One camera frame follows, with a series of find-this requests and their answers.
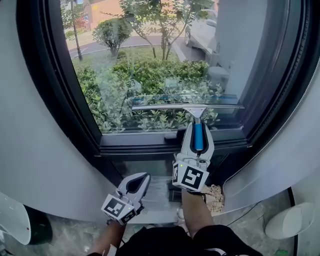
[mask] floor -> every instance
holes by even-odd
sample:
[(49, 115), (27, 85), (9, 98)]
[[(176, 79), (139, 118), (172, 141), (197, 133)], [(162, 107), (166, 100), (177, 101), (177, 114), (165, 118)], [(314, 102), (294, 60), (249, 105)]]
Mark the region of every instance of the floor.
[[(213, 220), (215, 224), (223, 225), (229, 225), (236, 220), (229, 225), (230, 228), (246, 244), (258, 250), (264, 256), (279, 255), (279, 253), (292, 256), (293, 238), (273, 240), (264, 233), (264, 226), (272, 216), (288, 207), (290, 207), (289, 196), (287, 191), (283, 191), (257, 205), (254, 204), (215, 216)], [(0, 234), (0, 240), (3, 241), (6, 249), (15, 256), (85, 256), (93, 240), (104, 229), (101, 224), (92, 222), (66, 219), (53, 215), (48, 215), (48, 218), (53, 229), (51, 243), (25, 246), (7, 234)], [(140, 230), (141, 227), (143, 227), (141, 224), (128, 224), (123, 240), (125, 242), (128, 241), (131, 235)]]

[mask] car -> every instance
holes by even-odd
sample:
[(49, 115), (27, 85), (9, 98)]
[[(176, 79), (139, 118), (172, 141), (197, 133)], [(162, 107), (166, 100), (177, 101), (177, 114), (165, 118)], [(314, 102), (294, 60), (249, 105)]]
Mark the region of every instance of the car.
[(188, 47), (197, 47), (211, 55), (215, 46), (218, 12), (202, 9), (195, 14), (195, 20), (185, 27), (184, 42)]

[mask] blue handle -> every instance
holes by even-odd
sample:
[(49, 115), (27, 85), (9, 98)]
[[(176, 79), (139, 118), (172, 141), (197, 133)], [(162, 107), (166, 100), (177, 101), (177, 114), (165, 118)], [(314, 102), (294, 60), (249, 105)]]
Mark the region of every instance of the blue handle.
[(203, 150), (204, 149), (204, 138), (202, 134), (202, 124), (201, 123), (196, 123), (194, 125), (194, 147), (196, 150)]

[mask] road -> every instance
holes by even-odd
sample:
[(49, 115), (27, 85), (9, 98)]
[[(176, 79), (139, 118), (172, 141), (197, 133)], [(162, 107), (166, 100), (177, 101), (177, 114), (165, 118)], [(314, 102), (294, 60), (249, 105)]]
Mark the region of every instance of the road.
[[(153, 45), (161, 44), (161, 36), (160, 35), (150, 35), (148, 36), (148, 40)], [(141, 38), (140, 36), (131, 36), (129, 39), (124, 41), (121, 47), (135, 47), (135, 46), (148, 46), (149, 43)], [(81, 53), (89, 54), (96, 51), (105, 50), (106, 47), (98, 44), (97, 42), (91, 42), (80, 46)], [(198, 48), (191, 48), (185, 45), (185, 40), (183, 37), (179, 37), (173, 45), (173, 49), (177, 53), (180, 60), (187, 59), (189, 61), (201, 61), (205, 59), (205, 53)], [(69, 50), (70, 57), (74, 58), (78, 56), (77, 49), (73, 48)]]

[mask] grass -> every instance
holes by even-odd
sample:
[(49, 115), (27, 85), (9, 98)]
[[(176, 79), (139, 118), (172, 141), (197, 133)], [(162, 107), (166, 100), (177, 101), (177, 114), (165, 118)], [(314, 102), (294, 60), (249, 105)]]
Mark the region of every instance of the grass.
[[(162, 49), (160, 45), (155, 45), (155, 54), (157, 59), (162, 59)], [(133, 61), (142, 61), (142, 60), (152, 60), (154, 55), (152, 48), (150, 46), (136, 46), (136, 47), (124, 47), (119, 50), (119, 56), (123, 55), (122, 58), (130, 58)], [(171, 49), (168, 60), (179, 62), (178, 55), (176, 52)], [(112, 66), (115, 63), (116, 59), (111, 58), (111, 52), (106, 49), (102, 51), (92, 52), (84, 54), (82, 56), (82, 61), (79, 59), (73, 58), (72, 63), (75, 68), (78, 68), (82, 65), (90, 65), (93, 68), (98, 66)]]

